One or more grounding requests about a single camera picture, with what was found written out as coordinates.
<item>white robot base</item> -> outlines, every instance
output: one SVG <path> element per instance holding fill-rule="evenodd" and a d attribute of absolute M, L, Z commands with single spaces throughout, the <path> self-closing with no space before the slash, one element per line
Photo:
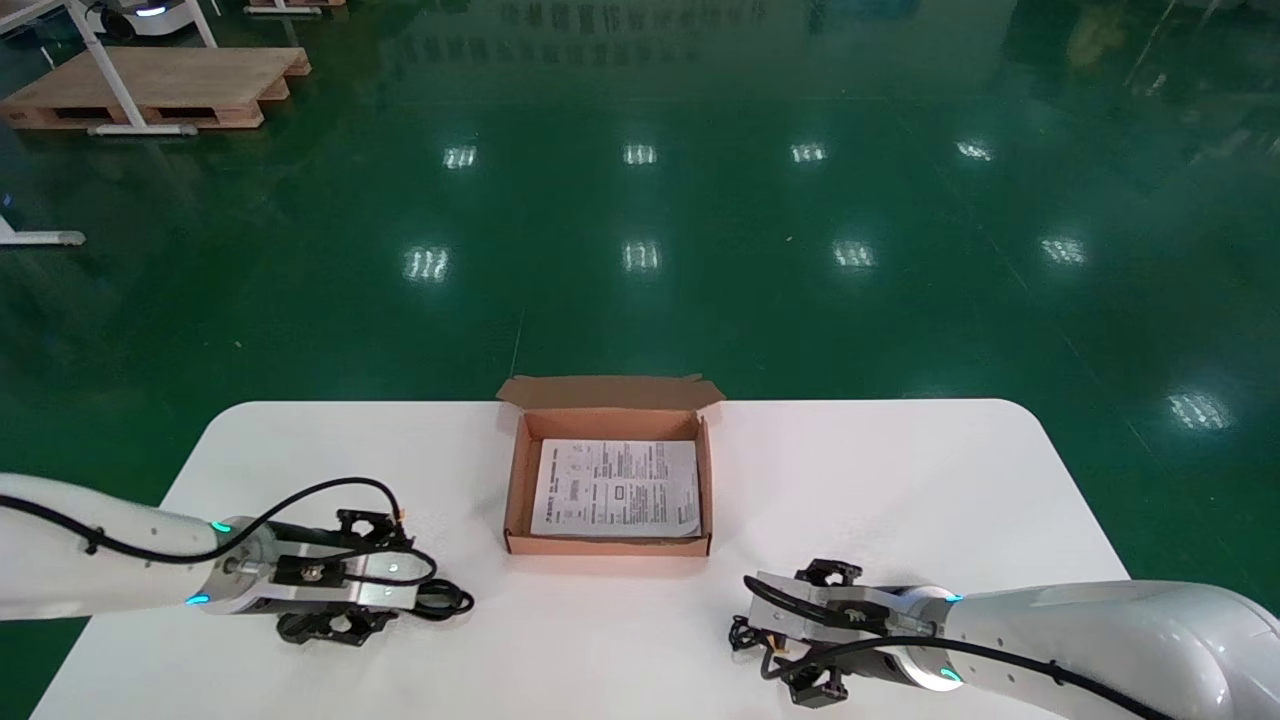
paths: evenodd
<path fill-rule="evenodd" d="M 104 17 L 110 14 L 109 10 L 118 13 L 133 28 L 133 35 L 142 37 L 173 35 L 195 22 L 191 17 L 191 9 L 183 0 L 108 0 L 99 3 L 77 0 L 77 3 L 84 9 L 83 17 L 88 20 L 88 27 L 99 35 L 119 35 L 119 29 L 111 27 L 113 20 Z"/>

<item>black cable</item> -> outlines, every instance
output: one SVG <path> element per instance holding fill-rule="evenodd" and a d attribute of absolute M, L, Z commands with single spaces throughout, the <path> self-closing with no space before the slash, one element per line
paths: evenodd
<path fill-rule="evenodd" d="M 435 560 L 430 555 L 422 552 L 421 550 L 417 550 L 416 547 L 376 547 L 376 548 L 372 548 L 372 550 L 352 550 L 349 552 L 339 552 L 338 555 L 326 555 L 324 557 L 315 557 L 314 560 L 316 561 L 317 565 L 321 565 L 321 564 L 333 562 L 333 561 L 337 561 L 337 560 L 351 560 L 352 557 L 365 557 L 365 556 L 369 556 L 369 555 L 380 555 L 383 552 L 406 552 L 408 555 L 412 555 L 413 557 L 417 557 L 422 562 L 426 562 L 431 569 L 428 570 L 428 573 L 425 575 L 421 575 L 421 577 L 417 577 L 417 578 L 411 578 L 408 580 L 392 579 L 392 578 L 378 578 L 378 577 L 371 577 L 371 575 L 356 575 L 353 573 L 343 573 L 342 577 L 344 579 L 347 579 L 347 580 L 360 580 L 360 582 L 367 582 L 367 583 L 378 583 L 380 585 L 394 585 L 394 587 L 402 587 L 403 588 L 403 587 L 410 587 L 410 585 L 421 585 L 422 583 L 430 582 L 431 578 L 435 577 L 435 571 L 439 569 L 439 566 L 435 564 Z"/>
<path fill-rule="evenodd" d="M 369 486 L 381 491 L 381 493 L 387 496 L 387 501 L 392 506 L 392 521 L 396 523 L 396 527 L 399 529 L 401 534 L 403 534 L 404 527 L 401 523 L 401 509 L 399 509 L 399 502 L 396 501 L 396 495 L 390 491 L 390 488 L 388 488 L 383 483 L 370 478 L 338 478 L 335 480 L 325 480 L 323 483 L 314 484 L 306 489 L 298 491 L 291 495 L 289 497 L 282 500 L 280 502 L 275 503 L 274 507 L 260 515 L 256 520 L 246 525 L 243 530 L 241 530 L 238 534 L 236 534 L 223 544 L 218 546 L 214 550 L 210 550 L 209 552 L 201 552 L 197 555 L 170 555 L 168 552 L 156 552 L 154 550 L 147 550 L 145 547 L 137 547 L 127 542 L 118 541 L 108 536 L 102 530 L 99 530 L 96 528 L 90 528 L 88 525 L 81 523 L 79 520 L 63 515 L 56 510 L 51 510 L 49 507 L 45 507 L 44 505 L 40 505 L 37 502 L 31 502 L 29 500 L 22 500 L 19 497 L 0 495 L 0 507 L 9 507 L 10 510 L 26 512 L 27 515 L 33 515 L 36 518 L 40 518 L 41 520 L 52 523 L 60 528 L 70 530 L 81 536 L 82 538 L 87 539 L 90 547 L 105 547 L 108 550 L 114 550 L 120 555 L 128 555 L 131 557 L 137 557 L 140 560 L 150 560 L 152 562 L 165 562 L 169 565 L 195 565 L 196 562 L 205 562 L 225 555 L 229 550 L 248 539 L 248 537 L 252 536 L 259 528 L 261 528 L 268 520 L 270 520 L 273 516 L 278 515 L 282 510 L 293 505 L 294 502 L 298 502 L 300 500 L 312 496 L 320 491 L 325 491 L 338 486 Z M 434 561 L 430 561 L 430 564 L 433 568 L 435 566 Z M 383 579 L 376 579 L 376 582 L 381 584 L 396 584 Z"/>
<path fill-rule="evenodd" d="M 773 605 L 776 607 L 781 607 L 782 610 L 786 610 L 792 615 L 799 615 L 805 620 L 813 620 L 814 623 L 818 623 L 820 625 L 827 625 L 828 628 L 867 630 L 872 626 L 872 624 L 869 623 L 859 623 L 856 620 L 851 620 L 847 615 L 842 612 L 837 612 L 835 610 L 829 610 L 820 605 L 809 602 L 808 600 L 800 600 L 799 597 L 787 594 L 780 591 L 778 588 L 765 583 L 764 580 L 753 578 L 750 575 L 742 577 L 742 584 L 746 585 L 746 589 L 751 591 L 751 594 L 763 600 L 764 602 L 768 602 L 769 605 Z"/>
<path fill-rule="evenodd" d="M 820 618 L 828 614 L 835 614 L 835 615 L 838 614 L 826 607 L 822 607 L 820 605 L 814 605 L 805 600 L 800 600 L 799 597 L 787 594 L 772 585 L 768 585 L 755 578 L 751 578 L 750 575 L 742 578 L 742 582 L 746 584 L 746 588 L 751 591 L 751 593 L 759 597 L 760 600 L 776 607 L 786 610 L 787 612 L 799 615 L 800 618 L 805 618 L 808 620 L 814 620 L 823 625 L 831 625 L 837 628 L 847 626 L 845 625 L 845 623 L 850 621 L 847 618 L 840 616 L 842 621 L 842 624 L 840 625 L 826 623 Z M 1143 702 L 1139 702 L 1121 693 L 1120 691 L 1112 689 L 1092 678 L 1087 678 L 1084 675 L 1080 675 L 1079 673 L 1073 673 L 1062 667 L 1057 662 L 1041 662 L 1039 660 L 1032 660 L 1030 657 L 1023 657 L 1021 655 L 1014 655 L 1011 652 L 1005 652 L 1002 650 L 995 650 L 989 647 L 983 647 L 980 644 L 951 641 L 946 638 L 925 638 L 925 637 L 870 638 L 865 641 L 837 644 L 827 650 L 806 655 L 805 657 L 795 662 L 786 662 L 778 660 L 780 666 L 771 669 L 769 666 L 771 661 L 773 660 L 773 648 L 768 643 L 762 642 L 763 641 L 762 635 L 767 633 L 755 629 L 754 630 L 755 634 L 750 634 L 749 630 L 751 630 L 751 628 L 746 625 L 746 629 L 744 629 L 742 625 L 745 625 L 745 619 L 740 624 L 739 618 L 741 616 L 733 618 L 733 626 L 730 628 L 730 646 L 733 647 L 735 650 L 739 650 L 737 647 L 739 642 L 741 642 L 744 647 L 751 647 L 753 644 L 764 644 L 765 653 L 764 653 L 764 661 L 760 664 L 760 676 L 764 678 L 765 680 L 776 680 L 776 679 L 785 680 L 808 667 L 826 667 L 833 665 L 836 660 L 844 657 L 845 655 L 850 655 L 854 652 L 865 652 L 868 650 L 878 647 L 937 647 L 954 652 L 963 652 L 966 655 L 977 655 L 979 657 L 986 657 L 987 660 L 995 660 L 997 662 L 1005 662 L 1015 667 L 1021 667 L 1024 670 L 1030 670 L 1033 673 L 1048 675 L 1059 684 L 1066 683 L 1082 688 L 1084 691 L 1088 691 L 1101 697 L 1102 700 L 1106 700 L 1120 707 L 1124 707 L 1129 712 L 1133 712 L 1134 715 L 1143 717 L 1144 720 L 1172 720 L 1172 717 L 1170 717 L 1169 715 L 1165 715 L 1164 712 L 1160 712 L 1158 710 Z M 735 637 L 740 638 L 740 641 L 735 641 Z"/>
<path fill-rule="evenodd" d="M 417 588 L 417 602 L 408 614 L 422 620 L 439 623 L 475 607 L 471 593 L 448 580 L 429 580 Z"/>
<path fill-rule="evenodd" d="M 941 650 L 947 650 L 951 652 L 963 652 L 965 655 L 977 655 L 978 657 L 986 657 L 987 660 L 995 660 L 997 662 L 1004 662 L 1006 665 L 1012 665 L 1015 667 L 1021 667 L 1024 670 L 1030 670 L 1032 673 L 1039 673 L 1041 675 L 1048 675 L 1059 684 L 1075 685 L 1083 691 L 1088 691 L 1102 700 L 1119 705 L 1120 707 L 1133 712 L 1138 717 L 1144 720 L 1174 720 L 1171 716 L 1146 705 L 1138 700 L 1134 700 L 1123 692 L 1105 685 L 1093 678 L 1080 675 L 1079 673 L 1073 673 L 1066 667 L 1056 662 L 1041 662 L 1039 660 L 1032 660 L 1030 657 L 1023 657 L 1021 655 L 1014 655 L 1011 652 L 1005 652 L 1002 650 L 995 650 L 989 647 L 983 647 L 980 644 L 973 644 L 960 641 L 951 641 L 946 638 L 924 638 L 924 637 L 888 637 L 888 638 L 870 638 L 865 641 L 856 641 L 851 643 L 837 644 L 835 647 L 823 650 L 809 655 L 795 662 L 788 662 L 781 667 L 776 667 L 769 671 L 764 671 L 762 667 L 760 675 L 765 680 L 773 679 L 786 679 L 806 667 L 824 667 L 833 664 L 836 660 L 845 655 L 854 652 L 865 652 L 868 650 L 878 647 L 937 647 Z"/>

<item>white table leg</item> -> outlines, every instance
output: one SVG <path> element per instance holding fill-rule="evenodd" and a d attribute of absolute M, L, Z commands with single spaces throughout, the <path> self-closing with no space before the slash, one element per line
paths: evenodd
<path fill-rule="evenodd" d="M 129 119 L 127 126 L 99 126 L 90 128 L 90 135 L 196 135 L 195 126 L 148 126 L 145 119 L 142 119 L 142 111 L 138 110 L 138 105 L 133 101 L 133 96 L 129 95 L 129 88 L 124 87 L 124 81 L 120 79 L 120 73 L 115 70 L 115 65 L 111 64 L 111 58 L 106 54 L 106 49 L 102 44 L 97 41 L 97 35 L 93 29 L 88 27 L 88 22 L 84 19 L 83 10 L 78 10 L 78 4 L 76 0 L 67 0 L 67 14 L 70 15 L 72 22 L 76 23 L 76 29 L 79 31 L 81 37 L 84 40 L 84 47 L 88 54 L 93 56 L 93 61 L 97 63 L 99 70 L 102 72 L 102 77 L 106 78 L 106 85 L 111 87 L 111 94 L 115 95 L 116 101 L 124 108 L 124 115 Z"/>
<path fill-rule="evenodd" d="M 81 245 L 84 233 L 61 232 L 14 232 L 13 225 L 0 215 L 0 245 Z"/>
<path fill-rule="evenodd" d="M 200 0 L 186 0 L 184 4 L 191 10 L 191 19 L 196 22 L 196 29 L 200 31 L 200 38 L 205 41 L 205 47 L 218 47 L 214 31 L 209 29 L 209 20 L 205 19 L 205 13 L 200 9 Z"/>

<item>wooden pallet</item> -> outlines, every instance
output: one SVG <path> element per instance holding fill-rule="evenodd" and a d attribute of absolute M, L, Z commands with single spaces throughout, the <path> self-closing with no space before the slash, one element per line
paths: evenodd
<path fill-rule="evenodd" d="M 301 47 L 109 47 L 111 63 L 148 123 L 256 128 L 261 100 L 284 100 L 289 76 L 311 72 Z M 0 102 L 14 128 L 68 129 L 128 124 L 88 53 Z"/>

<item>metal frame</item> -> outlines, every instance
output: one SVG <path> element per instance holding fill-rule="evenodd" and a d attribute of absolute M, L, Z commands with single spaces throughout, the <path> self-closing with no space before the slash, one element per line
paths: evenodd
<path fill-rule="evenodd" d="M 0 246 L 4 245 L 82 245 L 84 233 L 76 231 L 32 231 L 14 232 L 4 215 L 0 215 Z"/>

